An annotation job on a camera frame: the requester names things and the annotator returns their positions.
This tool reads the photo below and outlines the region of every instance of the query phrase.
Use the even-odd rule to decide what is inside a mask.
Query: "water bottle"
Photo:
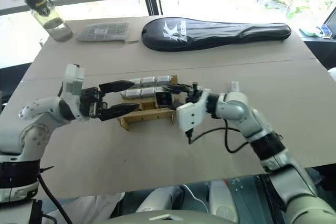
[[[56,41],[67,41],[72,37],[70,27],[57,14],[51,0],[25,0],[32,15]]]

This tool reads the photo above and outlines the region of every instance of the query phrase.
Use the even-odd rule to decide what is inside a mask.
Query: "cylindrical battery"
[[[134,85],[131,89],[145,88],[145,87],[158,87],[168,85],[172,81],[172,76],[150,76],[131,79],[130,81],[134,82]]]
[[[140,99],[140,98],[155,97],[155,94],[157,92],[164,92],[164,89],[162,87],[127,89],[120,92],[120,94],[124,99]]]

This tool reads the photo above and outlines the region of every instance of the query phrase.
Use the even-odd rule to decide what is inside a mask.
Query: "black wire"
[[[59,210],[59,212],[61,213],[61,215],[64,217],[65,221],[67,224],[72,224],[72,221],[70,220],[69,216],[67,215],[67,213],[64,211],[63,207],[61,206],[61,204],[57,201],[57,199],[52,195],[51,191],[48,189],[46,183],[44,183],[44,180],[41,176],[41,174],[37,175],[38,181],[41,184],[41,187],[43,188],[43,190],[46,192],[46,194],[48,195],[48,197],[50,198],[50,200],[52,201],[52,203],[55,204],[55,206],[57,207],[57,209]]]
[[[57,96],[58,96],[58,97],[61,97],[62,92],[63,92],[63,82],[62,82],[62,84],[61,84],[61,87],[60,87],[60,89],[59,89],[59,91],[58,91]]]
[[[219,130],[230,130],[230,131],[236,131],[236,132],[240,132],[238,129],[235,128],[230,128],[230,127],[219,127],[219,128],[214,128],[212,130],[208,130],[203,132],[202,134],[198,135],[197,137],[195,137],[192,142],[195,142],[196,140],[198,140],[199,138],[201,138],[202,136],[210,133],[210,132],[214,132],[214,131],[219,131]]]
[[[57,220],[56,220],[56,218],[55,217],[53,217],[53,216],[50,216],[50,215],[42,215],[44,218],[47,218],[47,219],[49,219],[49,220],[52,220],[52,222],[54,223],[54,224],[57,224]]]
[[[214,128],[212,130],[208,130],[208,131],[205,131],[203,132],[202,134],[198,135],[197,137],[195,137],[194,139],[191,139],[188,137],[189,139],[189,143],[192,144],[194,143],[196,140],[198,140],[199,138],[201,138],[202,136],[210,133],[210,132],[214,132],[214,131],[219,131],[219,130],[225,130],[225,133],[224,133],[224,145],[225,145],[225,148],[226,150],[233,154],[233,153],[237,153],[239,152],[245,145],[248,144],[248,142],[245,142],[244,144],[242,144],[241,146],[239,146],[238,148],[234,149],[234,150],[231,150],[228,146],[228,143],[227,143],[227,132],[228,131],[235,131],[235,132],[240,132],[238,129],[235,129],[235,128],[231,128],[231,127],[228,127],[228,123],[227,123],[227,120],[224,119],[224,122],[225,122],[225,127],[219,127],[219,128]]]
[[[226,150],[233,154],[233,153],[237,153],[240,151],[241,148],[243,148],[245,145],[248,144],[248,142],[245,142],[244,144],[242,144],[241,146],[239,146],[238,148],[234,149],[234,150],[231,150],[228,146],[228,143],[227,143],[227,131],[228,131],[228,124],[227,124],[227,120],[224,119],[224,122],[225,122],[225,133],[224,133],[224,144],[225,144],[225,148]]]

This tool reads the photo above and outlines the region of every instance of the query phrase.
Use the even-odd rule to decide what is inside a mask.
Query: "cardboard surface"
[[[300,164],[311,167],[335,163],[336,82],[316,59],[89,75],[85,77],[84,88],[119,79],[168,74],[177,74],[180,83],[198,81],[214,93],[225,91],[229,81],[239,81],[242,92],[249,97],[249,104],[284,136],[284,144]],[[21,83],[0,116],[0,125],[8,120],[19,120],[18,111],[28,102],[55,96],[60,82],[61,79],[41,79]],[[113,105],[119,103],[121,97],[108,94],[106,101]],[[222,125],[221,120],[208,116],[194,136]],[[58,198],[263,172],[251,147],[246,146],[232,155],[225,151],[223,138],[223,132],[213,132],[189,146],[184,133],[172,125],[170,119],[136,122],[130,132],[125,131],[117,119],[75,121],[54,131],[41,167],[55,166],[43,176]],[[235,148],[244,139],[230,132],[228,141],[229,146]],[[45,197],[43,190],[39,190],[38,197]]]
[[[135,73],[172,69],[229,66],[258,62],[315,58],[301,38],[293,31],[283,42],[264,41],[226,45],[198,51],[158,52],[141,41],[143,26],[158,17],[112,18],[69,22],[73,38],[56,42],[49,38],[24,80],[62,78],[67,64],[79,64],[87,76],[114,73]],[[78,42],[75,37],[85,25],[99,22],[130,22],[128,41]]]

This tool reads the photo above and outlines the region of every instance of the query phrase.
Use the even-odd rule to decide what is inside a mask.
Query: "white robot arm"
[[[40,159],[53,131],[73,120],[108,120],[127,114],[138,104],[123,103],[107,108],[103,97],[134,85],[115,81],[83,89],[84,69],[68,65],[57,97],[25,106],[19,120],[0,125],[0,204],[23,201],[37,194]]]
[[[201,124],[207,113],[213,118],[226,119],[236,125],[269,174],[275,190],[287,206],[290,223],[336,223],[334,210],[317,197],[316,188],[304,170],[290,156],[280,137],[265,118],[248,105],[238,83],[227,94],[211,94],[193,84],[185,90],[191,101],[177,108],[179,127],[186,132],[191,144],[193,128]]]

